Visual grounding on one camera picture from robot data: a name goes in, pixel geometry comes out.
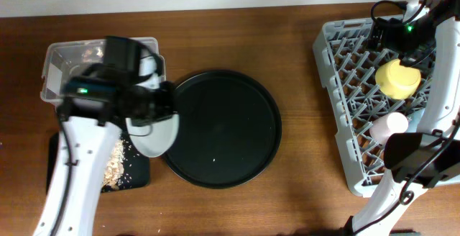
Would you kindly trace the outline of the grey plate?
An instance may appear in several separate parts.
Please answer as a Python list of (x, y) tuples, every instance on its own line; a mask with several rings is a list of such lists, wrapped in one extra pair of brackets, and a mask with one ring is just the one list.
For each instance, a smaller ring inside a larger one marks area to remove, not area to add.
[(156, 158), (165, 153), (174, 143), (179, 130), (179, 115), (141, 127), (135, 127), (126, 118), (126, 128), (135, 148), (148, 158)]

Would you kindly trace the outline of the yellow bowl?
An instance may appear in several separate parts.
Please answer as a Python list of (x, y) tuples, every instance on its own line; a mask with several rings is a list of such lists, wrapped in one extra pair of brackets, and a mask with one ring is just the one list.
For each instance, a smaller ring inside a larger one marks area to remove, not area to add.
[(407, 99), (419, 87), (421, 72), (401, 65), (400, 59), (394, 59), (377, 69), (375, 81), (384, 95), (397, 100)]

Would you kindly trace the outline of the food scraps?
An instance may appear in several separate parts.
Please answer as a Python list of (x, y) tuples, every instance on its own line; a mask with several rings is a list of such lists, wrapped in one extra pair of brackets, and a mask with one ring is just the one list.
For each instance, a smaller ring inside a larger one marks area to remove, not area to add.
[(124, 141), (118, 140), (111, 151), (106, 165), (102, 186), (108, 186), (113, 190), (119, 190), (119, 179), (124, 174)]

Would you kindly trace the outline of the pink cup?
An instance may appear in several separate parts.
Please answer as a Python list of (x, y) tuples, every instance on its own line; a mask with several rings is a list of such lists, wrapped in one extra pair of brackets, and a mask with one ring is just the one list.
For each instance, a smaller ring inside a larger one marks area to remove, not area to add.
[(373, 121), (369, 129), (372, 139), (384, 145), (391, 135), (404, 133), (408, 129), (408, 119), (399, 112), (391, 112)]

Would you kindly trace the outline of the blue cup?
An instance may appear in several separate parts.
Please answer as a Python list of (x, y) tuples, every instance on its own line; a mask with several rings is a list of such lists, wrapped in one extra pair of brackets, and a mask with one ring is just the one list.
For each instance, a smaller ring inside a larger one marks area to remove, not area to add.
[(424, 112), (425, 112), (425, 109), (420, 109), (420, 110), (415, 111), (412, 114), (409, 114), (407, 116), (407, 118), (408, 118), (408, 128), (407, 128), (406, 132), (416, 132), (418, 124), (420, 123)]

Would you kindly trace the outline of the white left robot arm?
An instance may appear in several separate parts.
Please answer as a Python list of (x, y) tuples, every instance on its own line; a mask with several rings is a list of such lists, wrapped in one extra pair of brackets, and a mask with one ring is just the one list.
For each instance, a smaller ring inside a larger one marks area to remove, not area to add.
[(157, 45), (108, 36), (103, 56), (60, 86), (57, 159), (35, 235), (91, 235), (112, 150), (128, 135), (139, 153), (161, 156), (179, 130), (174, 86)]

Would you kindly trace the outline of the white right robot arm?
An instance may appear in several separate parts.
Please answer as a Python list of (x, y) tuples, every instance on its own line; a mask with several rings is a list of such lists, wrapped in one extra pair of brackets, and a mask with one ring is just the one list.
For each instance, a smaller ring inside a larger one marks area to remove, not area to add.
[(422, 12), (426, 0), (417, 4), (405, 10), (403, 20), (374, 17), (369, 41), (403, 54), (435, 44), (424, 115), (415, 132), (390, 136), (380, 183), (340, 235), (390, 235), (419, 196), (459, 175), (459, 0), (440, 0), (427, 13)]

